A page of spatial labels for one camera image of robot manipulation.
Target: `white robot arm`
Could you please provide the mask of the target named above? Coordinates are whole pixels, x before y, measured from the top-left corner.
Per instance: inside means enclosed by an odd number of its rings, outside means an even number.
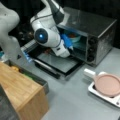
[[[54,0],[41,0],[41,2],[45,8],[30,20],[34,38],[40,45],[50,47],[56,56],[68,57],[70,53],[55,27],[62,22],[64,11]]]

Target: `countertop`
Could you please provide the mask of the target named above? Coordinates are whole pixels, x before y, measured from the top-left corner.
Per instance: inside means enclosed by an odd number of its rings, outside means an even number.
[[[69,80],[42,75],[50,89],[50,109],[42,120],[118,120],[120,108],[88,91],[92,81],[84,76],[85,68],[120,76],[120,49],[113,48],[97,67],[83,65]]]

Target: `wooden box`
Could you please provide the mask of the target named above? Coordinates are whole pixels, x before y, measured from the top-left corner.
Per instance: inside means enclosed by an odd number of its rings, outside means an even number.
[[[0,84],[20,120],[40,120],[48,111],[43,87],[2,62],[0,62]]]

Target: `gray table surface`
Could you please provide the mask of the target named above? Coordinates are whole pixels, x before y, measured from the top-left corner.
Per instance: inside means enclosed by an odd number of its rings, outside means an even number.
[[[118,120],[120,108],[88,92],[92,81],[83,75],[85,68],[120,76],[120,50],[113,48],[97,67],[83,65],[69,80],[43,75],[50,88],[50,108],[42,120]]]

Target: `dark background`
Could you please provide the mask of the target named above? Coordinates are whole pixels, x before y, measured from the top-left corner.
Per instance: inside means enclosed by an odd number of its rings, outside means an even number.
[[[56,0],[62,7],[68,6],[83,11],[115,18],[118,20],[114,46],[120,48],[120,0]],[[29,23],[41,6],[41,0],[1,0],[1,2],[15,10],[20,16],[20,24]]]

